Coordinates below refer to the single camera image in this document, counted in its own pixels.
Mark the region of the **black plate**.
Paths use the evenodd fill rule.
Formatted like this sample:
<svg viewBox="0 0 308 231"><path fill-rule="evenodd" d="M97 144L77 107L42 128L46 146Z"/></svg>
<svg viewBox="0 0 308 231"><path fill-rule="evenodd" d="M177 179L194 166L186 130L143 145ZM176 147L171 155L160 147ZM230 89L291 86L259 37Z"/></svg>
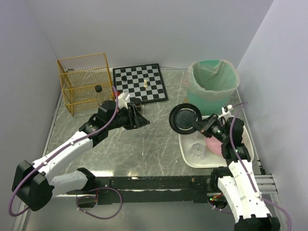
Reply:
<svg viewBox="0 0 308 231"><path fill-rule="evenodd" d="M175 106L169 114L170 127L180 135L193 134L196 131L193 125L200 120L202 120L200 110L190 103Z"/></svg>

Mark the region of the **pink plate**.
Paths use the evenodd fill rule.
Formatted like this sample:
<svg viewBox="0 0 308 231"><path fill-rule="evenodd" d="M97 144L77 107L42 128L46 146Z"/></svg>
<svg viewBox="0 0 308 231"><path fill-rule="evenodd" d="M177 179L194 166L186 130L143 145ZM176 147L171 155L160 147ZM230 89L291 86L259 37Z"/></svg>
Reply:
<svg viewBox="0 0 308 231"><path fill-rule="evenodd" d="M242 140L243 144L247 147L251 157L254 158L254 151L253 151L253 147L252 147L252 144L251 144L251 139L249 137L248 131L247 131L245 126L244 126L242 138L243 138L243 140ZM218 156L222 156L221 142L219 142L216 138L214 138L214 137L205 138L205 144L214 154L216 154Z"/></svg>

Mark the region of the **clear faceted glass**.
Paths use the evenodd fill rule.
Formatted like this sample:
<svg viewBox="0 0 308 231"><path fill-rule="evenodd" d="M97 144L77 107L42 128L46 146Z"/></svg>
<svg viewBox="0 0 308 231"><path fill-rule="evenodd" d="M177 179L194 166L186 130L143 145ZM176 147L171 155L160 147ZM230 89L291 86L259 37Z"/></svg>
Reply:
<svg viewBox="0 0 308 231"><path fill-rule="evenodd" d="M187 159L190 162L197 164L203 160L205 152L206 148L204 144L195 143L189 148L187 152Z"/></svg>

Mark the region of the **clear vinegar bottle red label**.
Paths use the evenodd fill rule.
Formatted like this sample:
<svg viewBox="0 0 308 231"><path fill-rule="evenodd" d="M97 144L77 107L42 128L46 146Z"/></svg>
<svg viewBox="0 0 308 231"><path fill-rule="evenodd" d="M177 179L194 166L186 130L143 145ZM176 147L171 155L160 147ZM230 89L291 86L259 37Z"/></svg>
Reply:
<svg viewBox="0 0 308 231"><path fill-rule="evenodd" d="M103 91L103 88L101 85L96 85L94 87L96 93L95 93L95 101L98 106L102 105L102 103L105 101L105 93Z"/></svg>

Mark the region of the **clear drinking glass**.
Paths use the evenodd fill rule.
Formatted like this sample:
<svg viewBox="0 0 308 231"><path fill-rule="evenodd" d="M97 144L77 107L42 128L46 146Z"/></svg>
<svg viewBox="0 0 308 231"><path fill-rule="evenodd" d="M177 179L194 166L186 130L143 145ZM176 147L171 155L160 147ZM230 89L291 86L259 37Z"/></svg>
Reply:
<svg viewBox="0 0 308 231"><path fill-rule="evenodd" d="M197 141L197 134L190 134L190 135L187 135L186 137L186 142L187 143L195 143Z"/></svg>

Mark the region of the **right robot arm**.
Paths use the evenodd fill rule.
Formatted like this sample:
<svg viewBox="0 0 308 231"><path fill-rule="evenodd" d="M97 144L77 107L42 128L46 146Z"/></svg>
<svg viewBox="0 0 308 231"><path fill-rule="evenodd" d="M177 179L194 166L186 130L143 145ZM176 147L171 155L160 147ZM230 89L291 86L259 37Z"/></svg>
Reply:
<svg viewBox="0 0 308 231"><path fill-rule="evenodd" d="M221 142L227 167L216 169L211 179L226 198L235 219L236 231L278 231L279 219L265 205L252 170L249 150L243 143L244 122L229 117L224 125L213 114L197 120L193 128L207 138Z"/></svg>

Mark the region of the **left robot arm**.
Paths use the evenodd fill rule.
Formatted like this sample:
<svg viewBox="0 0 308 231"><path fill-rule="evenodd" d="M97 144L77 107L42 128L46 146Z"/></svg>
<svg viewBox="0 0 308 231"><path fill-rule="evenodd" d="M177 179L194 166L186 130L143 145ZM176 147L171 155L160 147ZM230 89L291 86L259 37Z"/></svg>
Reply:
<svg viewBox="0 0 308 231"><path fill-rule="evenodd" d="M115 101L105 101L79 130L48 155L33 162L22 161L16 168L12 192L29 209L38 211L52 198L73 190L89 192L95 176L86 168L59 175L75 158L94 148L116 128L138 129L150 121L137 111L133 103L119 107Z"/></svg>

